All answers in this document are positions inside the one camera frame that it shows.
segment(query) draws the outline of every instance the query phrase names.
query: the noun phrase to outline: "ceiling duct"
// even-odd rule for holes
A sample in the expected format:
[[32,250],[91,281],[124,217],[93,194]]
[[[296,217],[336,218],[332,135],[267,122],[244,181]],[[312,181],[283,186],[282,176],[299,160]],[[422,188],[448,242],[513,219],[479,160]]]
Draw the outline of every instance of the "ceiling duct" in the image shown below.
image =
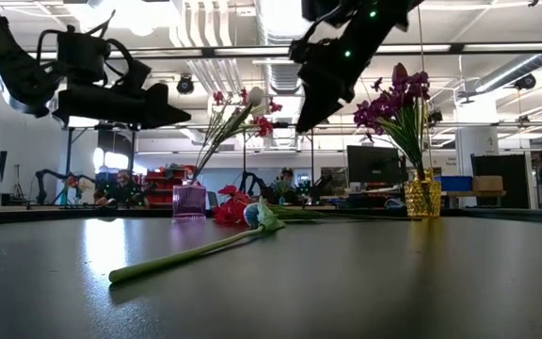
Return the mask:
[[[297,0],[256,0],[257,25],[265,45],[286,45],[299,38],[309,28],[301,17],[301,2]],[[265,65],[268,86],[277,95],[296,94],[300,88],[298,65]]]
[[501,66],[493,73],[478,80],[474,86],[476,92],[490,92],[520,79],[542,67],[542,53],[531,56],[518,56]]

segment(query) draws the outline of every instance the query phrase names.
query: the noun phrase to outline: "ceiling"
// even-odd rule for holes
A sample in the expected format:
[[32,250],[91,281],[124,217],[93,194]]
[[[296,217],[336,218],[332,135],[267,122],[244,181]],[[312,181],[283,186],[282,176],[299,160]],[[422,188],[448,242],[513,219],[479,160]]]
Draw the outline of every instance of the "ceiling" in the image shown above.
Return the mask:
[[[229,37],[234,46],[251,46],[260,44],[261,25],[257,24],[257,8],[262,2],[272,2],[280,8],[293,7],[297,0],[230,0],[229,1]],[[451,42],[505,42],[505,41],[542,41],[542,0],[534,8],[526,6],[524,0],[486,0],[486,1],[437,1],[426,0],[417,10],[409,13],[410,26],[407,32],[393,29],[385,43],[451,43]],[[39,33],[44,29],[64,29],[66,24],[79,25],[79,20],[71,15],[69,9],[61,0],[58,1],[11,1],[0,0],[0,13],[9,20],[10,29],[23,48],[35,50]],[[285,8],[283,15],[289,27],[297,21],[298,10]],[[219,24],[215,24],[216,35],[219,37]],[[204,38],[204,16],[199,17],[199,30]],[[327,26],[318,29],[316,36],[337,36],[335,31]],[[168,36],[168,27],[157,27],[145,37],[137,36],[128,28],[110,28],[106,33],[108,38],[115,38],[124,43],[129,49],[146,47],[176,47]],[[45,41],[46,50],[55,48],[54,39]],[[396,62],[402,62],[411,72],[425,69],[431,77],[431,95],[441,90],[452,93],[454,89],[460,90],[460,79],[472,84],[475,80],[500,68],[516,56],[511,55],[477,55],[477,56],[377,56],[368,69],[361,75],[361,81],[356,86],[356,98],[351,105],[346,105],[339,114],[331,117],[331,123],[351,123],[355,103],[374,98],[370,85],[378,77],[391,77],[391,68]],[[267,89],[265,82],[264,65],[253,64],[251,58],[238,58],[237,71],[245,87],[259,86]],[[202,123],[206,120],[206,109],[209,94],[196,82],[196,90],[190,95],[179,95],[174,90],[174,83],[181,73],[191,73],[188,60],[155,60],[147,61],[152,67],[149,84],[166,81],[173,89],[169,98],[172,105],[190,110],[194,122]],[[536,112],[542,107],[542,68],[533,72],[536,77],[536,87],[529,92],[522,91],[520,100],[514,89],[497,89],[497,107],[501,120],[514,120],[520,113]],[[438,103],[444,120],[453,118],[455,109],[453,96],[446,96]],[[503,130],[503,133],[516,133],[516,128]],[[349,134],[354,129],[329,128],[321,133]],[[542,138],[542,129],[534,130],[533,135]],[[142,132],[140,137],[176,137],[171,131]]]

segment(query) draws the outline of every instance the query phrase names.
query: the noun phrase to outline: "black tabletop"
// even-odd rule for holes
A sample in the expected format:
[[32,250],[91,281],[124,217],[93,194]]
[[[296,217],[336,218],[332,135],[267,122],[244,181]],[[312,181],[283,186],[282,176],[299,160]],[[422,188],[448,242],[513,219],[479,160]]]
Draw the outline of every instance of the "black tabletop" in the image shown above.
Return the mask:
[[542,338],[538,223],[295,225],[107,281],[240,231],[169,218],[0,225],[0,338]]

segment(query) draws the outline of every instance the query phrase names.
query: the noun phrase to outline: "cardboard box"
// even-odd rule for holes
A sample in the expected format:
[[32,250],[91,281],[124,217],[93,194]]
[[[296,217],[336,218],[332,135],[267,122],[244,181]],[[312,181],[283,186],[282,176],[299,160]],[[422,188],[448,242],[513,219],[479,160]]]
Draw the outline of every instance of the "cardboard box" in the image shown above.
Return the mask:
[[471,190],[474,192],[501,192],[503,178],[501,175],[475,176],[471,179]]

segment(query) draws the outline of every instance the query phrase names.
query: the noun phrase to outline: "pink vase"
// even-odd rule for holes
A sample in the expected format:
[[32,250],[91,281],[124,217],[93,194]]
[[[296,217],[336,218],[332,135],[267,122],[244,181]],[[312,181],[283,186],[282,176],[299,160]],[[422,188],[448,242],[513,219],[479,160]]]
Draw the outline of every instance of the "pink vase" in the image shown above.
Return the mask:
[[206,188],[196,185],[174,186],[173,217],[206,217]]

